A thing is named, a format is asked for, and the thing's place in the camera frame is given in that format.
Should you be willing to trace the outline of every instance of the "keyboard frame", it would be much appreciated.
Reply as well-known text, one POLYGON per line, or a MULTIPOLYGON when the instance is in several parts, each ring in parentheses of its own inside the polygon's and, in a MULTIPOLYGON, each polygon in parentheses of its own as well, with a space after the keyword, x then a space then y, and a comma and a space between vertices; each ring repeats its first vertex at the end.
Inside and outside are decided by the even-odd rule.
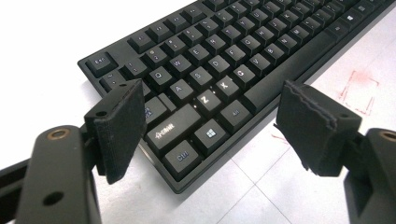
MULTIPOLYGON (((197 4, 201 4, 203 0, 199 0, 196 2, 193 2, 188 6, 193 6, 197 4)), ((364 34, 366 34, 375 24, 377 24, 383 17, 385 17, 388 12, 390 12, 396 4, 395 0, 388 0, 385 1, 379 8, 375 9, 374 12, 372 12, 371 15, 369 15, 364 21, 362 21, 353 31, 348 33, 340 42, 338 42, 331 50, 329 50, 321 59, 319 59, 317 62, 315 62, 308 70, 306 70, 299 78, 297 78, 295 81, 299 83, 304 83, 306 82, 309 78, 311 78, 313 75, 320 75, 316 74, 316 72, 319 69, 327 69, 331 64, 333 64, 340 56, 342 56, 350 47, 353 46, 364 34)), ((169 15, 173 13, 181 13, 183 8, 174 11, 170 13, 169 15)), ((207 8, 204 4, 201 4, 199 8, 206 14, 207 18, 211 18, 214 15, 214 12, 207 8)), ((165 21, 166 17, 163 17, 157 21, 165 21)), ((146 31, 149 28, 150 24, 148 24, 146 27, 141 28, 138 31, 146 31)), ((132 49, 132 47, 128 44, 127 40, 131 37, 131 35, 134 34, 131 33, 130 35, 125 36, 124 38, 117 40, 113 44, 100 49, 96 51, 93 54, 96 54, 98 52, 108 52, 112 58, 118 62, 119 66, 117 69, 114 70, 120 70, 125 63, 120 63, 120 61, 126 61, 128 59, 120 59, 119 53, 113 52, 113 48, 117 47, 117 49, 120 52, 123 52, 125 50, 132 50, 134 55, 139 55, 138 58, 141 58, 141 56, 144 54, 138 54, 132 49), (120 42, 123 42, 125 46, 128 46, 126 48, 121 48, 118 46, 120 42)), ((88 61, 88 58, 92 56, 93 54, 81 59, 78 61, 78 66, 82 70, 82 72, 85 74, 87 79, 91 82, 91 84, 95 87, 95 89, 99 92, 99 94, 103 97, 107 94, 106 90, 102 87, 102 85, 99 83, 100 77, 97 78, 95 77, 91 70, 88 68, 86 65, 86 62, 88 61)), ((227 153, 232 147, 234 147, 238 142, 240 142, 242 139, 245 137, 247 140, 251 139, 254 134, 249 134, 252 129, 254 129, 257 125, 259 125, 274 109, 276 109, 278 103, 279 103, 279 98, 280 95, 278 95, 274 100, 271 101, 265 108, 263 108, 258 114, 253 115, 253 118, 245 124, 240 130, 238 130, 235 134, 233 134, 226 142, 221 145, 216 151, 214 151, 211 155, 209 155, 204 161, 202 161, 197 167, 195 167, 192 172, 190 172, 188 175, 186 175, 183 179, 180 181, 176 181, 172 175, 167 171, 167 169, 163 166, 163 163, 157 158, 157 156, 154 154, 154 152, 149 148, 148 144, 142 139, 139 143, 139 147, 141 150, 144 152, 144 154, 148 157, 148 159, 151 161, 153 166, 157 169, 157 171, 160 173, 160 175, 163 177, 163 179, 166 181, 166 183, 169 185, 169 187, 172 189, 174 193, 181 193, 183 192, 188 186, 190 186, 194 181, 199 178, 207 169, 209 169, 216 161, 218 161, 225 153, 227 153)))

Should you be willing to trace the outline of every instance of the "black keycap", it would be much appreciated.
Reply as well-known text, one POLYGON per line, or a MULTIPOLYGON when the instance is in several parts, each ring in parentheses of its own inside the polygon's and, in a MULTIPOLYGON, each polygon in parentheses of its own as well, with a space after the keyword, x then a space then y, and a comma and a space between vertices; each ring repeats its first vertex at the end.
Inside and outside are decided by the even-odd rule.
POLYGON ((202 46, 207 49, 212 55, 218 55, 227 48, 226 43, 218 35, 212 35, 207 38, 202 46))
POLYGON ((281 35, 287 32, 287 25, 283 23, 280 19, 274 18, 269 21, 266 27, 276 36, 280 37, 281 35))
POLYGON ((101 77, 118 67, 107 52, 95 53, 90 56, 87 61, 87 66, 95 77, 101 77))
POLYGON ((182 106, 192 99, 194 91, 185 80, 181 79, 169 88, 169 95, 175 105, 182 106))
POLYGON ((230 77, 233 79, 233 82, 244 91, 249 89, 257 80, 254 73, 244 64, 233 70, 230 77))
POLYGON ((235 23, 235 28, 243 35, 249 35, 253 30, 256 29, 256 24, 246 17, 241 18, 235 23))
POLYGON ((262 56, 266 58, 273 66, 278 66, 286 59, 285 52, 275 44, 270 44, 262 51, 262 56))
POLYGON ((212 118, 221 109, 221 101, 210 90, 204 91, 198 95, 195 105, 207 119, 212 118))
POLYGON ((334 21, 329 27, 325 30, 328 34, 335 37, 336 42, 338 43, 344 36, 348 33, 348 28, 346 23, 340 18, 334 21))
POLYGON ((147 30, 148 35, 158 44, 173 34, 162 22, 155 22, 147 30))
POLYGON ((352 31, 355 27, 357 27, 362 20, 362 16, 358 10, 355 8, 351 8, 346 13, 344 13, 341 18, 346 22, 349 32, 352 31))
POLYGON ((306 18, 304 21, 300 23, 301 27, 303 27, 311 36, 316 35, 320 30, 320 23, 312 19, 312 17, 306 18))
POLYGON ((220 30, 218 24, 209 18, 200 21, 196 28, 206 37, 214 35, 220 30))
POLYGON ((276 39, 275 35, 264 26, 257 29, 252 36, 257 39, 262 46, 267 46, 276 39))
POLYGON ((312 18, 316 20, 318 23, 320 23, 320 26, 322 28, 325 28, 332 22, 332 17, 324 12, 322 9, 319 9, 316 11, 313 15, 312 18))
POLYGON ((262 49, 260 42, 251 35, 242 38, 237 45, 248 57, 255 55, 262 49))
POLYGON ((162 48, 171 58, 175 58, 187 49, 187 45, 177 36, 172 36, 163 42, 162 48))
POLYGON ((255 9, 254 11, 250 12, 247 15, 247 18, 253 21, 257 27, 263 26, 265 23, 267 23, 269 20, 271 20, 267 14, 263 13, 259 9, 255 9))
POLYGON ((144 51, 155 46, 154 41, 144 32, 137 32, 131 36, 128 43, 136 50, 137 53, 144 51))
POLYGON ((309 33, 303 29, 301 26, 296 25, 293 29, 288 32, 288 35, 297 41, 298 45, 305 44, 309 39, 309 33))
POLYGON ((205 0, 204 4, 215 12, 227 6, 227 3, 224 0, 205 0))
POLYGON ((289 35, 282 35, 277 41, 276 45, 282 49, 287 55, 291 55, 294 53, 297 48, 298 44, 293 38, 289 35))
POLYGON ((217 80, 224 77, 231 70, 231 66, 219 55, 209 60, 205 64, 205 68, 217 80))
POLYGON ((230 46, 221 55, 232 67, 237 67, 239 64, 244 63, 247 57, 246 53, 236 45, 230 46))
POLYGON ((193 66, 183 55, 178 55, 169 61, 167 68, 173 77, 183 78, 192 71, 193 66))
POLYGON ((120 74, 120 72, 112 71, 111 73, 103 76, 99 82, 105 91, 110 92, 114 88, 117 88, 121 83, 125 82, 125 78, 120 74))
POLYGON ((195 46, 204 40, 204 36, 195 27, 184 30, 179 36, 189 47, 195 46))
POLYGON ((249 59, 247 62, 247 67, 252 71, 257 77, 264 77, 266 76, 273 66, 271 63, 266 60, 260 53, 254 55, 249 59))
POLYGON ((277 17, 282 11, 280 10, 280 7, 275 5, 273 2, 267 2, 265 3, 261 10, 268 15, 270 19, 273 19, 277 17))
POLYGON ((186 58, 188 58, 192 64, 199 67, 210 59, 210 54, 206 49, 198 44, 186 52, 186 58))
POLYGON ((228 13, 225 9, 215 13, 212 19, 219 25, 220 28, 224 28, 236 20, 236 18, 228 13))
POLYGON ((292 13, 290 10, 286 10, 279 15, 279 19, 283 21, 288 28, 294 27, 300 21, 298 16, 292 13))
POLYGON ((286 79, 295 80, 335 45, 335 38, 322 32, 302 46, 290 59, 245 92, 241 103, 255 115, 281 92, 286 79))
POLYGON ((148 67, 138 58, 128 61, 121 70, 128 79, 142 78, 149 72, 148 67))
POLYGON ((175 82, 175 79, 162 66, 150 72, 147 80, 157 92, 163 92, 175 82))
POLYGON ((176 181, 180 181, 191 172, 201 160, 202 159, 189 142, 184 140, 165 155, 163 158, 163 165, 176 181))
POLYGON ((200 123, 200 120, 201 116, 191 105, 184 105, 149 131, 145 140, 154 153, 161 158, 170 148, 176 146, 184 137, 190 135, 200 123))
POLYGON ((210 84, 215 81, 215 79, 210 76, 203 67, 198 67, 194 71, 190 72, 187 76, 187 80, 198 92, 206 90, 209 88, 210 84))
POLYGON ((195 24, 206 17, 205 13, 196 6, 185 7, 181 15, 191 24, 195 24))
POLYGON ((248 14, 248 10, 242 6, 240 3, 234 3, 227 8, 227 11, 230 12, 231 15, 236 17, 237 20, 248 14))
POLYGON ((145 103, 145 116, 148 130, 151 130, 168 114, 169 110, 157 97, 154 97, 151 100, 147 101, 145 103))
POLYGON ((222 78, 216 83, 214 86, 214 91, 220 100, 225 104, 233 101, 240 93, 239 87, 233 83, 233 81, 228 76, 222 78))
POLYGON ((169 60, 169 57, 159 47, 154 47, 146 51, 142 59, 148 64, 148 66, 155 69, 164 65, 169 60))
POLYGON ((190 26, 190 24, 186 21, 186 19, 184 19, 178 13, 175 13, 167 17, 164 23, 175 34, 190 26))
POLYGON ((229 25, 219 32, 219 37, 221 37, 228 45, 231 46, 239 41, 243 36, 241 32, 229 25))
POLYGON ((259 0, 242 0, 240 3, 249 12, 253 11, 254 9, 256 9, 262 5, 262 3, 259 0))
POLYGON ((192 141, 205 156, 212 154, 227 140, 228 135, 213 119, 198 129, 192 136, 192 141))
POLYGON ((248 110, 235 100, 219 113, 219 122, 228 133, 236 133, 253 116, 248 110))

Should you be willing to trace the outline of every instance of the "white tile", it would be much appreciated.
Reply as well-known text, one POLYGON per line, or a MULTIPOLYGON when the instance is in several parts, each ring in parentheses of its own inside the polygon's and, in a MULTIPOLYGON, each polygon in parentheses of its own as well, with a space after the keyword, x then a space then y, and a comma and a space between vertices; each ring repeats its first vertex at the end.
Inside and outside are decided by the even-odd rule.
POLYGON ((219 222, 219 224, 233 223, 287 224, 289 222, 262 192, 254 186, 219 222))
POLYGON ((119 188, 101 186, 104 223, 217 223, 253 186, 225 155, 198 179, 202 185, 175 194, 137 151, 119 188))
POLYGON ((257 183, 290 147, 273 124, 274 120, 233 155, 233 161, 254 183, 257 183))
POLYGON ((291 223, 348 223, 343 181, 307 172, 291 148, 257 186, 291 223))

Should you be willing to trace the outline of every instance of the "key label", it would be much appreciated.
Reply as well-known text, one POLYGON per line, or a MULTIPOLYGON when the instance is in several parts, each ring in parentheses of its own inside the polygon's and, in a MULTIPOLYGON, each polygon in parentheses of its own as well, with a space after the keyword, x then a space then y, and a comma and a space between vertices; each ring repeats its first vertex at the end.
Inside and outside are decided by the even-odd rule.
POLYGON ((213 131, 213 129, 209 129, 209 131, 207 131, 206 135, 209 138, 212 138, 212 137, 216 136, 216 133, 215 133, 215 131, 213 131))
POLYGON ((161 138, 163 137, 163 135, 169 133, 169 132, 172 131, 172 129, 174 129, 174 128, 175 128, 175 126, 174 126, 172 123, 168 124, 168 125, 167 125, 166 127, 164 127, 160 132, 155 133, 155 138, 161 139, 161 138))
POLYGON ((177 156, 177 160, 178 161, 183 161, 184 159, 186 159, 189 156, 189 153, 187 151, 184 151, 183 153, 181 153, 179 156, 177 156))

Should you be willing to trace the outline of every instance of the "screw hole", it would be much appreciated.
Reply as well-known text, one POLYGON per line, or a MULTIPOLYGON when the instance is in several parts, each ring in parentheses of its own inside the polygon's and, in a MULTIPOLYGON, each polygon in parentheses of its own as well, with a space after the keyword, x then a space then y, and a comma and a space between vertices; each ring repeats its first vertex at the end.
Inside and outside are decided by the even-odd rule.
POLYGON ((103 117, 103 116, 105 116, 106 114, 107 114, 106 111, 101 111, 101 112, 97 112, 97 113, 96 113, 96 116, 98 116, 98 117, 103 117))
POLYGON ((392 132, 381 132, 379 133, 383 138, 391 142, 396 142, 396 133, 392 132))
POLYGON ((53 206, 56 203, 58 203, 63 197, 64 197, 64 194, 60 191, 52 192, 51 194, 47 195, 44 198, 43 204, 45 206, 53 206))

